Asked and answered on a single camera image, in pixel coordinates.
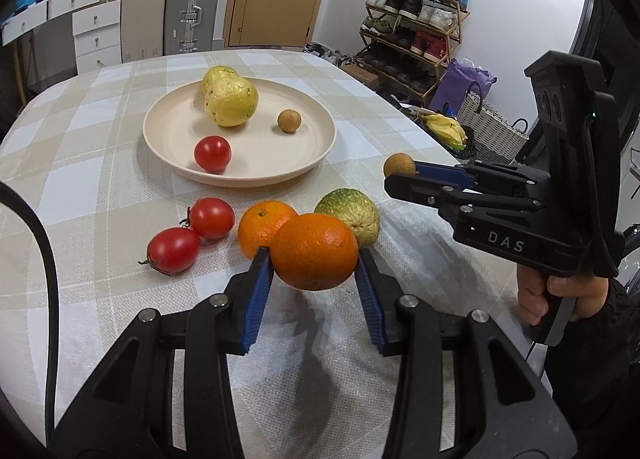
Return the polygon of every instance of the hand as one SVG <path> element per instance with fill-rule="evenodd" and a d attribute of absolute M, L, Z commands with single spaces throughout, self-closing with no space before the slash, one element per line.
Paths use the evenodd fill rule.
<path fill-rule="evenodd" d="M 548 277 L 539 271 L 518 264 L 518 307 L 522 316 L 531 325 L 538 325 L 549 309 L 543 296 L 549 291 L 554 296 L 575 297 L 571 321 L 590 318 L 597 314 L 607 301 L 609 280 L 594 277 L 593 273 L 580 272 L 568 279 Z"/>

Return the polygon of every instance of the cherry tomato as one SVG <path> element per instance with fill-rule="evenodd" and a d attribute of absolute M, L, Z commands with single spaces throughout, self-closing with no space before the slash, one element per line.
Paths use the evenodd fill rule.
<path fill-rule="evenodd" d="M 163 275 L 173 275 L 187 269 L 200 252 L 200 238 L 187 228 L 169 228 L 158 233 L 146 246 L 146 261 Z"/>
<path fill-rule="evenodd" d="M 219 239 L 224 237 L 236 222 L 233 208 L 222 199 L 207 197 L 200 199 L 187 210 L 185 226 L 204 239 Z"/>
<path fill-rule="evenodd" d="M 193 156 L 207 172 L 222 172 L 231 161 L 231 146 L 224 137 L 210 135 L 198 142 Z"/>

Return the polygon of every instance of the green wrinkled fruit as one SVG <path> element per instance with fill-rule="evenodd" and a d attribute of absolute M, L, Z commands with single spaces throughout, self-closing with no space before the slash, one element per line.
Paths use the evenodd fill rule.
<path fill-rule="evenodd" d="M 205 110 L 220 126 L 243 124 L 257 107 L 258 91 L 240 76 L 218 80 L 205 96 Z"/>
<path fill-rule="evenodd" d="M 380 212 L 360 190 L 340 188 L 325 195 L 314 210 L 344 222 L 356 236 L 359 248 L 372 246 L 380 235 Z"/>
<path fill-rule="evenodd" d="M 210 87 L 218 80 L 223 78 L 232 78 L 238 76 L 235 69 L 227 67 L 225 65 L 216 65 L 210 68 L 202 79 L 202 92 L 206 95 L 209 92 Z"/>

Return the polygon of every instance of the yellow plastic bag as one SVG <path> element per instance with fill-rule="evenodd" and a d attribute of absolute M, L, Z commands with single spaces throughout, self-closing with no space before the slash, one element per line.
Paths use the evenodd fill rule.
<path fill-rule="evenodd" d="M 455 150 L 465 150 L 466 134 L 455 119 L 446 118 L 442 114 L 430 114 L 424 117 L 424 121 L 441 142 Z"/>

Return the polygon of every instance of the checkered tablecloth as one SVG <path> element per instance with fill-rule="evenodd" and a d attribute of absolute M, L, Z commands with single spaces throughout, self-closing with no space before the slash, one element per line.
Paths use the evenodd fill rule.
<path fill-rule="evenodd" d="M 229 65 L 315 97 L 338 137 L 319 168 L 263 188 L 215 188 L 188 181 L 153 156 L 142 137 L 148 108 L 169 90 Z M 442 311 L 474 308 L 504 317 L 514 266 L 455 243 L 437 213 L 391 200 L 383 162 L 406 152 L 453 164 L 426 133 L 348 74 L 311 55 L 261 50 L 154 58 L 106 68 L 47 89 L 20 115 L 0 147 L 0 179 L 44 223 L 60 278 L 59 419 L 84 380 L 145 307 L 190 309 L 248 269 L 236 234 L 202 249 L 193 268 L 164 277 L 137 264 L 149 239 L 175 226 L 198 198 L 227 201 L 240 219 L 257 201 L 313 211 L 327 192 L 359 188 L 382 214 L 374 248 L 380 268 L 405 291 Z M 42 438 L 47 350 L 44 269 L 31 234 L 0 211 L 0 385 Z M 184 446 L 181 365 L 174 381 L 174 439 Z M 332 291 L 295 291 L 274 279 L 258 341 L 229 367 L 248 458 L 379 457 L 399 362 L 370 344 L 353 279 Z M 451 445 L 446 397 L 443 445 Z"/>

